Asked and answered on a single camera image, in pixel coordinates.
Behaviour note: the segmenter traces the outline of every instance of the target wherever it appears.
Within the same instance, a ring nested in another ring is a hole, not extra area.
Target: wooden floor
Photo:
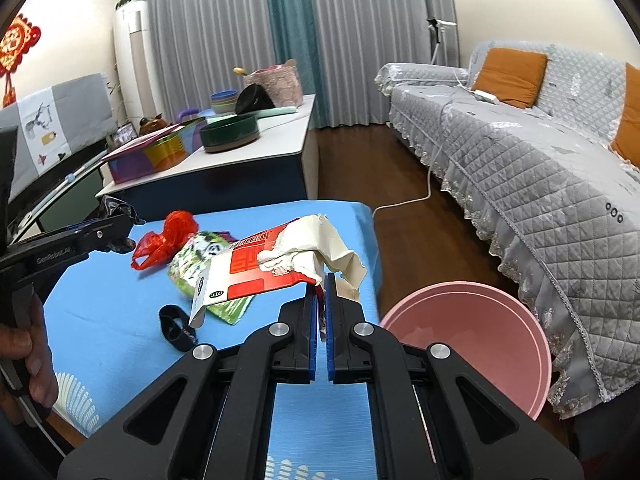
[[[318,131],[319,197],[363,202],[375,208],[427,195],[427,168],[384,125]],[[516,296],[518,287],[497,267],[453,197],[431,177],[431,198],[381,210],[376,235],[383,283],[378,307],[384,316],[405,296],[434,283],[464,280],[492,285]],[[565,423],[551,405],[538,422],[567,445]]]

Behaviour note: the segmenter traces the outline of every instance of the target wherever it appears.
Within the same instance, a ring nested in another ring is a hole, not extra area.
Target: human hand
[[[0,356],[11,360],[25,359],[31,374],[29,393],[31,398],[45,408],[58,400],[58,381],[53,373],[51,350],[47,343],[42,302],[35,294],[31,297],[31,327],[19,330],[0,324]],[[23,421],[17,400],[0,380],[0,409],[4,410],[12,424]]]

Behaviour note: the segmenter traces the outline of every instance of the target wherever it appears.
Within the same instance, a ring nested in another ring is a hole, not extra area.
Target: white power strip
[[[494,105],[497,105],[500,102],[500,99],[495,95],[489,94],[489,92],[483,92],[482,90],[474,90],[474,96],[477,101],[484,101]]]

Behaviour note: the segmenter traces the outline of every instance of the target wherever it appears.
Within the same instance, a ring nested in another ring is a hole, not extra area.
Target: orange pillow
[[[640,168],[640,70],[626,64],[625,108],[611,147]]]
[[[495,95],[516,108],[531,108],[545,76],[546,54],[492,48],[472,90]]]

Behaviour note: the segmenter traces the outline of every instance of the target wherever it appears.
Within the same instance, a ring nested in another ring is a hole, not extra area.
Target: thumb
[[[31,336],[28,332],[0,323],[0,356],[15,360],[27,357],[30,352]]]

